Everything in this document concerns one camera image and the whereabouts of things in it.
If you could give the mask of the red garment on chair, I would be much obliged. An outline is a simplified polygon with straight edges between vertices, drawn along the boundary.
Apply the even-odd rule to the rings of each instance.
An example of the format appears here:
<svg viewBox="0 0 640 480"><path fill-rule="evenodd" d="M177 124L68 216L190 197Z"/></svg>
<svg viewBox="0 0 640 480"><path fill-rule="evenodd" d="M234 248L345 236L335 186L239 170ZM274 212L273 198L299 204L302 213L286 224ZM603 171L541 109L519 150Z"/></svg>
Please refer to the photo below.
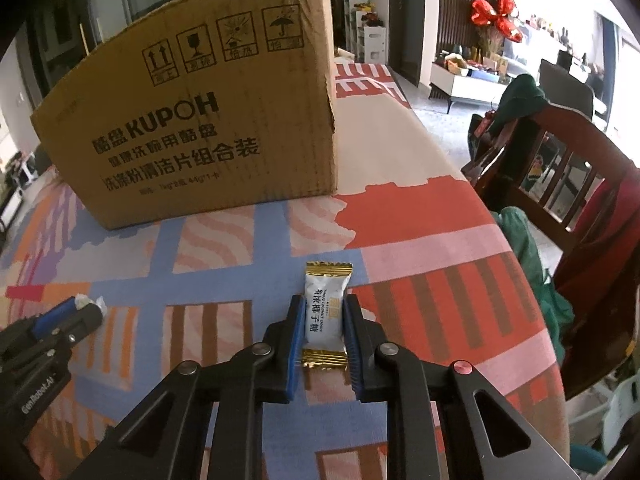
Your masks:
<svg viewBox="0 0 640 480"><path fill-rule="evenodd" d="M580 213L578 243L555 270L556 290L572 306L563 336L564 370L626 356L634 334L639 267L639 170L602 181Z"/></svg>

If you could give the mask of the white gold candy packet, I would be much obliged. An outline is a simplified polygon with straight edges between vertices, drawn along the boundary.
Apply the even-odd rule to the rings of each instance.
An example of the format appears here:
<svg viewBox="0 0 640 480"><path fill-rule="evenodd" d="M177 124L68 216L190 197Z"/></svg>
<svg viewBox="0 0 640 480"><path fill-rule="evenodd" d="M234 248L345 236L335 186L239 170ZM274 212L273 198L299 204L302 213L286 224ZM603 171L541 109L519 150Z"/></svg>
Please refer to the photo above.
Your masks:
<svg viewBox="0 0 640 480"><path fill-rule="evenodd" d="M303 366L344 370L343 301L352 277L348 262L309 261L305 268L305 343Z"/></svg>

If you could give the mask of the green cloth on chair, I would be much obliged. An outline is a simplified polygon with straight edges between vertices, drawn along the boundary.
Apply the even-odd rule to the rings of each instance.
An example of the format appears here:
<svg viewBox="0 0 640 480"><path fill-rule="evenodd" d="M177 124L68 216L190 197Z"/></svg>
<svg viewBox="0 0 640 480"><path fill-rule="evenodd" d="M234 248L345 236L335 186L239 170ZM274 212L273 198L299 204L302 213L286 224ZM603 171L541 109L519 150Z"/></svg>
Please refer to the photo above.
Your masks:
<svg viewBox="0 0 640 480"><path fill-rule="evenodd" d="M562 364L566 356L562 336L574 322L573 308L556 290L549 270L542 265L525 212L518 207L507 206L493 211L491 215L518 259L546 323L556 360Z"/></svg>

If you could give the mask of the brown cardboard box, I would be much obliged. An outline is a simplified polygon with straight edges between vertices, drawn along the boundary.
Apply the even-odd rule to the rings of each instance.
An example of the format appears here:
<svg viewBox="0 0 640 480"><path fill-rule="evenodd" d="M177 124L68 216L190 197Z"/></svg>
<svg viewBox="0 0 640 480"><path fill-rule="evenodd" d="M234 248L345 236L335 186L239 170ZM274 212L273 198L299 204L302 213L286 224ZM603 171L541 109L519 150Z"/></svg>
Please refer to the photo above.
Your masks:
<svg viewBox="0 0 640 480"><path fill-rule="evenodd" d="M32 113L105 229L336 188L330 0L174 0Z"/></svg>

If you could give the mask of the dark wooden chair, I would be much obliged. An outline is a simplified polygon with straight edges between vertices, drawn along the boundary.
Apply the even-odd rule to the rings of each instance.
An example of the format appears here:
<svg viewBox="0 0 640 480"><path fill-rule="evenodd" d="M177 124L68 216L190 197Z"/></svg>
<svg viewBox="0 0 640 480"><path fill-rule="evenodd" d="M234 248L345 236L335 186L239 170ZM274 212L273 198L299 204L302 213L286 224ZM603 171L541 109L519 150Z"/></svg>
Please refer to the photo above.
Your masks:
<svg viewBox="0 0 640 480"><path fill-rule="evenodd" d="M584 114L547 104L510 120L496 134L483 133L477 155L462 172L488 208L520 208L563 257L578 243L578 217L598 185L604 180L620 182L631 169L638 167ZM600 382L637 348L639 268L637 283L634 334L626 356L570 370L562 363L567 399Z"/></svg>

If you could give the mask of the colourful patterned tablecloth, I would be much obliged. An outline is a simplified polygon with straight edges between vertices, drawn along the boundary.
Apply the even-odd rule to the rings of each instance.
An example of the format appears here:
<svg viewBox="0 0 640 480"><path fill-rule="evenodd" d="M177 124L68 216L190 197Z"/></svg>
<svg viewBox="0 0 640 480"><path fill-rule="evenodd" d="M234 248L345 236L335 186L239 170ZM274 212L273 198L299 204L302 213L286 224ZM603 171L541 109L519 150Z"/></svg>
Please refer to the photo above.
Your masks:
<svg viewBox="0 0 640 480"><path fill-rule="evenodd" d="M346 261L367 318L420 359L472 363L561 454L565 398L518 259L388 68L337 71L333 196L102 229L55 170L26 192L1 255L1 321L75 294L107 315L27 447L59 479L177 364L258 341L304 289L311 260Z"/></svg>

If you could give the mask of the red foil balloon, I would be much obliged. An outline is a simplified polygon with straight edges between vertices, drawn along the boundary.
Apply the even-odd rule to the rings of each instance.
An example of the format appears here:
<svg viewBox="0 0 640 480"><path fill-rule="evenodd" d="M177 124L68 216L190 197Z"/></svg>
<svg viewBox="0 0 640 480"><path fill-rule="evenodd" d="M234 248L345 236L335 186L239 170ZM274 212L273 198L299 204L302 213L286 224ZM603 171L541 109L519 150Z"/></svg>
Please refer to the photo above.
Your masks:
<svg viewBox="0 0 640 480"><path fill-rule="evenodd" d="M511 21L511 13L516 8L515 0L497 0L495 6L487 0L473 0L471 8L471 21L474 25L494 25L506 40L510 40L516 44L522 42L522 32L518 26Z"/></svg>

